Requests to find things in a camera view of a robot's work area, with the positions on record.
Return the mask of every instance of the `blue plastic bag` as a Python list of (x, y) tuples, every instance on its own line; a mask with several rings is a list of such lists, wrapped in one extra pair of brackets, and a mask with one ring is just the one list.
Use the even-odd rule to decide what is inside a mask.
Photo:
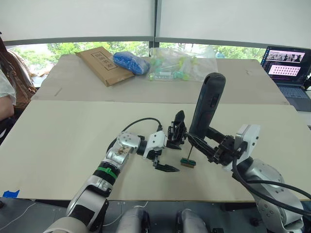
[(125, 69), (130, 70), (134, 74), (145, 74), (149, 70), (149, 62), (143, 58), (137, 57), (131, 52), (116, 52), (113, 55), (113, 62)]

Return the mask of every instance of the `black cable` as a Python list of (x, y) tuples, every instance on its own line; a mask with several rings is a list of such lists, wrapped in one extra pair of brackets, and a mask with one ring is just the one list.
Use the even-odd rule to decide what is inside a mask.
[(303, 190), (301, 190), (300, 188), (296, 188), (294, 186), (291, 186), (289, 184), (285, 184), (285, 183), (280, 183), (280, 182), (274, 182), (274, 181), (246, 181), (247, 183), (266, 183), (266, 184), (272, 184), (272, 185), (276, 185), (276, 186), (280, 186), (280, 187), (284, 187), (284, 188), (288, 188), (290, 190), (293, 190), (297, 193), (300, 193), (304, 196), (306, 196), (307, 198), (311, 199), (311, 195)]
[[(136, 121), (132, 122), (131, 124), (129, 124), (128, 126), (126, 126), (121, 132), (126, 131), (126, 130), (127, 130), (128, 128), (130, 128), (132, 125), (134, 125), (134, 124), (136, 124), (136, 123), (138, 123), (138, 122), (140, 122), (140, 121), (143, 121), (143, 120), (155, 120), (155, 121), (159, 124), (158, 129), (162, 130), (161, 122), (160, 122), (158, 119), (153, 118), (153, 117), (146, 117), (146, 118), (142, 118), (142, 119), (139, 119), (139, 120), (136, 120)], [(109, 150), (110, 148), (113, 147), (113, 145), (116, 143), (116, 140), (117, 140), (117, 138), (115, 138), (115, 139), (109, 144), (106, 153), (108, 152), (108, 150)]]
[(281, 207), (283, 209), (286, 209), (286, 210), (289, 210), (289, 211), (292, 211), (294, 213), (297, 213), (297, 214), (300, 214), (300, 215), (305, 215), (305, 216), (311, 216), (311, 211), (306, 211), (306, 210), (302, 210), (302, 209), (299, 209), (299, 208), (296, 208), (296, 207), (293, 207), (293, 206), (290, 206), (290, 205), (287, 205), (283, 202), (280, 202), (278, 200), (275, 200), (274, 198), (271, 198), (259, 191), (257, 191), (256, 189), (254, 189), (253, 187), (251, 187), (244, 179), (243, 177), (240, 175), (239, 171), (238, 171), (238, 167), (237, 167), (237, 160), (238, 158), (235, 156), (233, 158), (233, 161), (232, 161), (232, 169), (233, 169), (233, 174), (234, 176), (237, 178), (237, 180), (251, 193), (255, 194), (256, 196), (272, 203), (273, 205), (276, 205), (278, 207)]

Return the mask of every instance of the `window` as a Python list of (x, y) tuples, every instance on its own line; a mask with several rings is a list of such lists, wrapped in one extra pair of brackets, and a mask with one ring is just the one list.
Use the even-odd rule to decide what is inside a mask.
[(160, 43), (161, 48), (178, 49), (184, 52), (203, 54), (208, 47), (212, 47), (216, 58), (256, 59), (261, 62), (266, 49), (222, 46), (222, 45), (199, 45), (185, 43)]
[(112, 54), (130, 51), (137, 56), (149, 55), (147, 41), (77, 42), (9, 46), (7, 49), (22, 57), (30, 70), (35, 87), (40, 87), (50, 70), (63, 54), (74, 54), (102, 46)]

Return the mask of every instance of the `green band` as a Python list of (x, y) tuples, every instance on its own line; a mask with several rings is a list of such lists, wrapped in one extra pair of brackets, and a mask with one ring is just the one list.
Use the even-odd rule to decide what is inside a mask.
[(107, 167), (107, 168), (104, 168), (104, 167), (98, 167), (97, 170), (99, 171), (103, 171), (103, 172), (106, 172), (107, 174), (109, 174), (110, 176), (112, 176), (113, 178), (117, 178), (117, 175), (115, 173), (112, 172), (111, 168)]

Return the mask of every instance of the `laptop keyboard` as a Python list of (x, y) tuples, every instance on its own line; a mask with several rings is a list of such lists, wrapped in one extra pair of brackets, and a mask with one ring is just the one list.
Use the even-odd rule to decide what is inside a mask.
[(286, 86), (278, 86), (278, 87), (285, 97), (301, 98), (301, 99), (308, 98), (303, 92), (303, 90), (301, 90), (300, 88), (292, 88), (292, 87), (286, 87)]

